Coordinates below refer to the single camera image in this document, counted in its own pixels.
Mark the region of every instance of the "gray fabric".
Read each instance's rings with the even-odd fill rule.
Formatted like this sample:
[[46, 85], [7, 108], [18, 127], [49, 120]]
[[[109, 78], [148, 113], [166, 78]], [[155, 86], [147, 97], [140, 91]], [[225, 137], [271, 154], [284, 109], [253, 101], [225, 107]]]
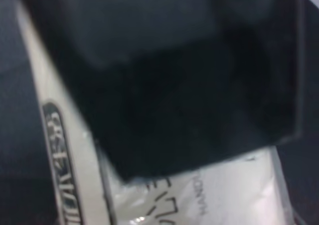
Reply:
[[12, 0], [0, 0], [0, 178], [50, 178], [39, 110]]

